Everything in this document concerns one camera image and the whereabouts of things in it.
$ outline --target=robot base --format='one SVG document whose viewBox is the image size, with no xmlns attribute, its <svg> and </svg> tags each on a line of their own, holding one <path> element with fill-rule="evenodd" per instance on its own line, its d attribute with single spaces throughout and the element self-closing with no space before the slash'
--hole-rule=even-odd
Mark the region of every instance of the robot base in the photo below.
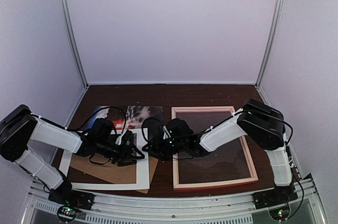
<svg viewBox="0 0 338 224">
<path fill-rule="evenodd" d="M 256 192 L 252 195 L 256 209 L 273 207 L 298 199 L 295 187 L 277 186 L 272 190 Z"/>
<path fill-rule="evenodd" d="M 92 193 L 88 192 L 82 192 L 82 191 L 72 191 L 72 198 L 79 199 L 70 202 L 70 206 L 77 208 L 79 205 L 80 209 L 83 210 L 91 210 L 91 207 L 94 202 L 94 195 Z M 56 197 L 55 194 L 50 193 L 48 196 L 48 200 L 56 203 L 60 203 L 60 199 Z"/>
</svg>

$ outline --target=black cable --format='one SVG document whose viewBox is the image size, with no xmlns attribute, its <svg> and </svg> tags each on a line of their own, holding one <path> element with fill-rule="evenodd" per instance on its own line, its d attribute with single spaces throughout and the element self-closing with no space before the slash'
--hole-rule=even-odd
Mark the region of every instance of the black cable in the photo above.
<svg viewBox="0 0 338 224">
<path fill-rule="evenodd" d="M 191 159 L 194 159 L 194 157 L 187 157 L 187 158 L 175 158 L 175 157 L 173 157 L 173 159 L 181 161 L 181 160 L 191 160 Z"/>
<path fill-rule="evenodd" d="M 106 165 L 108 162 L 111 161 L 111 158 L 108 158 L 108 160 L 106 162 L 103 162 L 103 163 L 99 163 L 99 162 L 94 162 L 92 161 L 91 159 L 95 156 L 95 154 L 93 154 L 92 156 L 89 157 L 89 162 L 92 163 L 92 164 L 95 164 L 95 165 Z"/>
<path fill-rule="evenodd" d="M 249 113 L 249 112 L 261 114 L 261 115 L 263 115 L 263 116 L 266 116 L 266 117 L 272 118 L 272 119 L 274 119 L 274 120 L 280 121 L 281 123 L 283 123 L 283 124 L 285 124 L 286 126 L 288 126 L 288 127 L 290 128 L 290 130 L 291 130 L 291 133 L 290 133 L 290 137 L 289 137 L 288 141 L 286 142 L 286 145 L 288 145 L 288 144 L 290 143 L 290 140 L 291 140 L 291 138 L 292 138 L 292 136 L 293 136 L 293 134 L 294 134 L 294 129 L 293 129 L 293 127 L 291 126 L 291 124 L 289 124 L 288 122 L 285 122 L 285 121 L 282 120 L 282 119 L 279 119 L 279 118 L 277 118 L 277 117 L 273 117 L 273 116 L 271 116 L 271 115 L 269 115 L 269 114 L 266 114 L 266 113 L 264 113 L 264 112 L 261 112 L 261 111 L 255 110 L 255 109 L 241 110 L 241 111 L 235 113 L 234 116 L 236 116 L 236 115 L 238 115 L 238 114 L 241 114 L 241 113 Z"/>
<path fill-rule="evenodd" d="M 301 184 L 301 182 L 299 181 L 299 179 L 296 178 L 295 174 L 292 172 L 292 177 L 296 180 L 296 182 L 299 184 L 299 187 L 301 188 L 302 190 L 302 199 L 301 199 L 301 202 L 299 203 L 297 209 L 287 218 L 287 220 L 289 220 L 290 218 L 292 218 L 297 212 L 298 210 L 301 208 L 302 204 L 303 204 L 303 201 L 304 201 L 304 188 Z"/>
<path fill-rule="evenodd" d="M 156 117 L 148 117 L 146 118 L 142 125 L 141 125 L 141 131 L 142 131 L 142 136 L 143 136 L 143 139 L 146 141 L 146 142 L 149 142 L 148 139 L 146 138 L 146 135 L 144 134 L 144 124 L 149 121 L 149 120 L 155 120 L 155 121 L 158 121 L 158 123 L 163 127 L 163 124 L 161 123 L 161 121 L 159 119 L 157 119 Z"/>
<path fill-rule="evenodd" d="M 123 116 L 124 116 L 125 122 L 124 122 L 124 124 L 123 124 L 122 132 L 121 132 L 121 133 L 123 133 L 124 130 L 125 130 L 125 128 L 126 128 L 126 124 L 127 124 L 127 116 L 126 116 L 126 113 L 125 113 L 122 109 L 120 109 L 120 108 L 118 108 L 118 107 L 116 107 L 116 106 L 107 106 L 107 107 L 99 108 L 99 109 L 96 110 L 93 114 L 91 114 L 91 115 L 90 115 L 90 116 L 82 123 L 81 126 L 79 126 L 79 127 L 76 128 L 76 129 L 69 129 L 69 131 L 71 131 L 71 132 L 77 132 L 77 131 L 81 130 L 81 128 L 82 128 L 83 126 L 85 126 L 85 125 L 89 122 L 89 120 L 93 118 L 94 115 L 96 115 L 97 113 L 99 113 L 99 111 L 104 110 L 104 109 L 111 109 L 111 108 L 112 108 L 112 109 L 117 109 L 117 110 L 119 110 L 119 111 L 123 114 Z"/>
</svg>

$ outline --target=robotic arm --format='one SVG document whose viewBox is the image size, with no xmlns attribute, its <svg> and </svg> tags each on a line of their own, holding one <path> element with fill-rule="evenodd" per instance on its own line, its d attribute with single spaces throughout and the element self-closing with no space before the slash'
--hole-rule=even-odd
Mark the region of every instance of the robotic arm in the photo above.
<svg viewBox="0 0 338 224">
<path fill-rule="evenodd" d="M 185 121 L 172 119 L 163 127 L 162 133 L 149 139 L 143 150 L 161 160 L 170 160 L 172 154 L 179 152 L 202 157 L 245 135 L 265 150 L 274 173 L 275 187 L 253 194 L 256 209 L 296 200 L 284 117 L 278 110 L 253 99 L 247 100 L 229 118 L 200 133 L 194 133 Z"/>
<path fill-rule="evenodd" d="M 131 131 L 111 135 L 113 129 L 112 122 L 99 118 L 92 128 L 71 132 L 20 105 L 0 122 L 0 155 L 38 178 L 50 190 L 51 201 L 90 210 L 93 194 L 73 191 L 67 177 L 31 150 L 28 142 L 39 141 L 83 157 L 99 153 L 118 166 L 135 164 L 144 158 L 132 143 Z"/>
</svg>

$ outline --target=wooden table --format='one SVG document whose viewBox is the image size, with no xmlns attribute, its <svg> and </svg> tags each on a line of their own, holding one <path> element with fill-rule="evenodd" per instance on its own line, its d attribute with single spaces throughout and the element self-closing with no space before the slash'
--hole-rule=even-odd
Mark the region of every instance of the wooden table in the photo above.
<svg viewBox="0 0 338 224">
<path fill-rule="evenodd" d="M 177 106 L 234 106 L 240 108 L 244 101 L 261 98 L 252 85 L 109 85 L 91 86 L 84 96 L 70 128 L 76 128 L 91 115 L 96 106 L 163 106 L 164 121 L 171 119 L 171 107 Z M 267 189 L 274 186 L 274 176 L 266 153 L 249 137 L 246 137 L 258 182 L 227 188 L 205 190 L 173 190 L 172 161 L 159 161 L 148 194 L 136 191 L 98 191 L 107 194 L 135 197 L 196 197 L 224 195 Z M 58 151 L 54 165 L 59 166 L 62 151 Z M 83 173 L 77 170 L 75 176 Z M 87 178 L 88 183 L 105 183 L 95 178 Z"/>
</svg>

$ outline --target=white wall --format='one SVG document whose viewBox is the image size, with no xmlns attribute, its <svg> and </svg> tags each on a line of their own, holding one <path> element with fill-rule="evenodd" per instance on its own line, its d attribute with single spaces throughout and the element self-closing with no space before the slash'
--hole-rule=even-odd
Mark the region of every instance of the white wall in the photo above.
<svg viewBox="0 0 338 224">
<path fill-rule="evenodd" d="M 275 0 L 68 0 L 89 83 L 254 83 Z"/>
<path fill-rule="evenodd" d="M 82 92 L 60 0 L 0 0 L 0 120 L 21 103 L 64 124 Z M 53 147 L 34 144 L 50 159 Z M 31 179 L 0 158 L 1 223 L 18 223 Z"/>
<path fill-rule="evenodd" d="M 285 0 L 262 88 L 295 129 L 330 223 L 338 207 L 338 0 Z"/>
</svg>

